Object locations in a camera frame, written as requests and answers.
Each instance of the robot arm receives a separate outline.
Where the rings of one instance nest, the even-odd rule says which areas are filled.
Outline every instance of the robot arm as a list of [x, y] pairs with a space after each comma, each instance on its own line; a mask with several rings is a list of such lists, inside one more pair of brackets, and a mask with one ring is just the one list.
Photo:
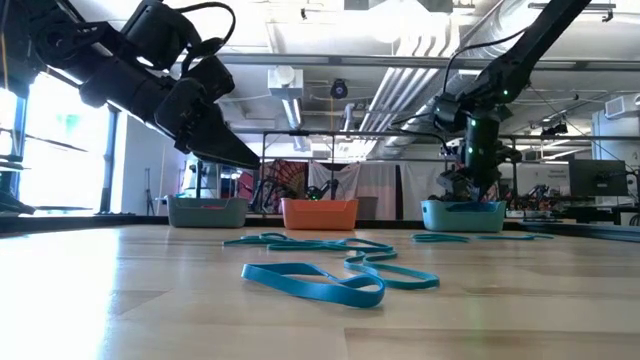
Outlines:
[[332, 196], [331, 200], [335, 200], [333, 198], [335, 198], [335, 193], [338, 190], [338, 185], [340, 185], [340, 182], [338, 181], [338, 179], [333, 179], [333, 181], [331, 180], [325, 181], [321, 189], [318, 189], [317, 186], [309, 186], [306, 190], [307, 199], [321, 200], [324, 197], [324, 195], [329, 190], [331, 190], [331, 196]]
[[444, 93], [436, 100], [438, 127], [449, 132], [467, 130], [459, 152], [465, 168], [443, 174], [439, 183], [445, 188], [466, 188], [479, 200], [498, 179], [497, 166], [505, 160], [504, 154], [517, 156], [498, 141], [500, 120], [495, 108], [518, 98], [535, 64], [590, 2], [549, 1], [509, 51], [492, 61], [461, 93]]
[[[95, 107], [109, 102], [128, 111], [175, 140], [178, 150], [203, 160], [259, 166], [258, 157], [227, 128], [214, 103], [235, 87], [215, 57], [232, 31], [225, 39], [202, 41], [181, 13], [211, 4], [231, 11], [228, 6], [171, 9], [162, 1], [144, 0], [119, 32], [107, 22], [74, 21], [56, 0], [17, 1], [20, 13], [28, 17], [24, 21], [38, 58], [78, 80], [83, 102]], [[179, 80], [151, 72], [170, 69], [185, 49]], [[202, 61], [189, 69], [196, 57]]]

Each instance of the elastic band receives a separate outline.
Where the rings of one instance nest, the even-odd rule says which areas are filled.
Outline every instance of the elastic band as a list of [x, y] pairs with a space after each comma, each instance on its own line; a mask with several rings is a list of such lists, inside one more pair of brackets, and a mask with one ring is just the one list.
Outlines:
[[438, 243], [438, 242], [469, 242], [466, 236], [448, 234], [413, 234], [411, 239], [417, 243]]
[[[364, 273], [349, 279], [339, 279], [326, 271], [308, 263], [246, 264], [242, 277], [284, 291], [294, 296], [334, 302], [354, 307], [375, 306], [384, 297], [385, 287], [416, 290], [430, 289], [440, 285], [440, 279], [433, 274], [402, 266], [379, 264], [377, 261], [398, 257], [393, 246], [370, 240], [347, 238], [342, 240], [298, 241], [278, 233], [264, 233], [259, 236], [245, 236], [240, 240], [225, 241], [228, 245], [266, 245], [274, 251], [356, 251], [355, 256], [344, 260], [344, 267]], [[380, 276], [378, 270], [405, 275], [418, 281], [402, 281]], [[338, 285], [302, 281], [286, 275], [325, 276]], [[362, 291], [358, 288], [378, 285], [377, 291]]]
[[524, 235], [524, 236], [482, 235], [476, 238], [479, 240], [535, 240], [535, 239], [553, 239], [553, 236], [545, 235], [545, 234], [531, 234], [531, 235]]

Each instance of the wooden table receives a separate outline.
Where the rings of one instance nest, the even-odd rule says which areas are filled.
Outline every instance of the wooden table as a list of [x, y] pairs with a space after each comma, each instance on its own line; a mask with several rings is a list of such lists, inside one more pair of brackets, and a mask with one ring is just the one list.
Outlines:
[[[638, 359], [640, 245], [556, 238], [412, 244], [357, 231], [442, 287], [389, 290], [363, 310], [240, 277], [248, 262], [341, 253], [268, 252], [223, 240], [266, 229], [132, 226], [0, 240], [0, 359]], [[287, 232], [296, 238], [353, 233]]]

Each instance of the monitor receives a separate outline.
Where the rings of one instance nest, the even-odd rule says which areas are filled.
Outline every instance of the monitor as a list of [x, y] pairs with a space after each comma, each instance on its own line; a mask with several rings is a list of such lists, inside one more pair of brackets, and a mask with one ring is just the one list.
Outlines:
[[628, 196], [624, 161], [570, 160], [571, 196]]

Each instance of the bright window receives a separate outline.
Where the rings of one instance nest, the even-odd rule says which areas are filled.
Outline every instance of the bright window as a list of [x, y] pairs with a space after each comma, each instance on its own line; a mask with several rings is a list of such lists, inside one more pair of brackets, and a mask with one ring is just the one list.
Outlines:
[[12, 132], [16, 118], [16, 96], [0, 88], [0, 155], [11, 153]]
[[109, 111], [81, 102], [78, 91], [47, 75], [27, 103], [20, 201], [32, 206], [100, 208]]

